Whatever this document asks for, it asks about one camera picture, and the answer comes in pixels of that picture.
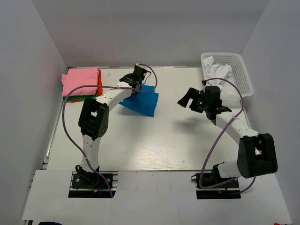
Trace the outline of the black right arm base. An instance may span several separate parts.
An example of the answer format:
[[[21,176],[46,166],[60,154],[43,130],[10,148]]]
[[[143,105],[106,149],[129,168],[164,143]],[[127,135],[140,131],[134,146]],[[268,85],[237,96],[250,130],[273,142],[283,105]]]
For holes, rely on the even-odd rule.
[[[213,188],[200,187],[200,173],[191,176],[191,181],[196,185],[197,200],[225,200],[240,199],[240,186],[237,180]]]

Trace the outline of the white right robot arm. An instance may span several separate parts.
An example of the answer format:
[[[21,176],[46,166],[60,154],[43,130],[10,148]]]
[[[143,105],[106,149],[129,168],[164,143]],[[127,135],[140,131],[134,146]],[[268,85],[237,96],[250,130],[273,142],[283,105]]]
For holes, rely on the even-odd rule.
[[[248,179],[278,171],[273,137],[268,133],[260,134],[239,121],[232,110],[222,104],[219,87],[208,86],[203,90],[189,88],[178,104],[194,112],[205,113],[208,120],[238,145],[237,159],[214,165],[205,184],[214,186],[233,178]]]

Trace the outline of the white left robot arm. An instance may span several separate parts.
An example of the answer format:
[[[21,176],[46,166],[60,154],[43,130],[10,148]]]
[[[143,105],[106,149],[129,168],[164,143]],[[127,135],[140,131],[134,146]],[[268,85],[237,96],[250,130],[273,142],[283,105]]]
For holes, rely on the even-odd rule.
[[[108,129],[109,112],[124,99],[138,93],[147,73],[146,69],[135,65],[134,71],[120,78],[115,88],[97,98],[85,99],[78,122],[84,155],[76,172],[81,176],[90,179],[95,171],[99,171],[99,144]]]

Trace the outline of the blue t-shirt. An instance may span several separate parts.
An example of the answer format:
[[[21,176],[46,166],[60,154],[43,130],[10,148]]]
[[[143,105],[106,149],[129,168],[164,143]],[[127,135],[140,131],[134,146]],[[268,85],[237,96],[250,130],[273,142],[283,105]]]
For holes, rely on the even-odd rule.
[[[119,104],[143,116],[154,117],[159,94],[154,91],[154,86],[142,84],[142,90],[146,92],[131,95]]]

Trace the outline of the white t-shirt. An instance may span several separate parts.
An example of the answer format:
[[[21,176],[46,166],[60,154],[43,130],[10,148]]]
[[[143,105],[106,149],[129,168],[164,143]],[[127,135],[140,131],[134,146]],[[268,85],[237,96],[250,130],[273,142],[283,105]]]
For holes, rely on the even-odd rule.
[[[209,80],[208,83],[210,85],[222,88],[225,84],[224,79],[229,79],[233,75],[232,67],[230,65],[221,65],[219,63],[215,63],[213,56],[204,58],[202,63],[204,65],[203,69],[205,72],[205,80],[211,78],[221,78],[221,80]]]

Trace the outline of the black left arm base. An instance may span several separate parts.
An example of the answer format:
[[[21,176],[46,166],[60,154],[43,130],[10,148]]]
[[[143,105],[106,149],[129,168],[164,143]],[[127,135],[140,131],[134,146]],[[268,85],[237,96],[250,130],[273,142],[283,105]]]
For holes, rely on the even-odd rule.
[[[117,172],[101,172],[105,180],[98,174],[93,175],[92,181],[88,181],[76,171],[72,172],[71,182],[68,192],[68,198],[93,198],[93,199],[110,199],[113,198],[118,185]]]

